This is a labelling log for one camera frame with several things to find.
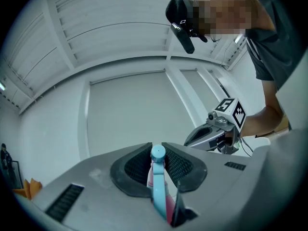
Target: dark gray t-shirt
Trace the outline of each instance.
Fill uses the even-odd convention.
[[[260,80],[273,80],[279,89],[299,63],[304,48],[296,29],[279,0],[259,0],[276,30],[246,30],[247,50]]]

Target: robotic arm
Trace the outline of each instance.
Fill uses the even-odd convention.
[[[226,98],[210,113],[206,123],[195,128],[184,146],[204,151],[213,151],[216,148],[222,154],[233,154],[238,151],[234,147],[240,139],[241,130],[246,119],[246,113],[238,99]],[[225,134],[231,132],[231,141]]]

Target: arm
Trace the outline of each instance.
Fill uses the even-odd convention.
[[[262,81],[265,108],[245,120],[241,137],[272,132],[281,122],[283,112],[275,96],[277,87],[274,81]]]

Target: man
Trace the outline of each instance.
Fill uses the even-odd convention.
[[[265,108],[248,116],[241,137],[272,132],[281,122],[283,111],[275,96],[300,61],[307,47],[307,34],[299,36],[303,24],[283,4],[285,0],[171,0],[166,17],[181,20],[197,31],[200,38],[218,34],[244,34],[247,49],[262,80]]]
[[[3,170],[7,170],[8,176],[10,177],[10,182],[7,183],[10,185],[11,189],[14,189],[16,188],[16,176],[14,172],[15,168],[12,165],[13,163],[12,157],[6,150],[6,145],[4,143],[2,143],[1,145],[0,154],[1,154],[0,157],[1,157],[2,168]]]

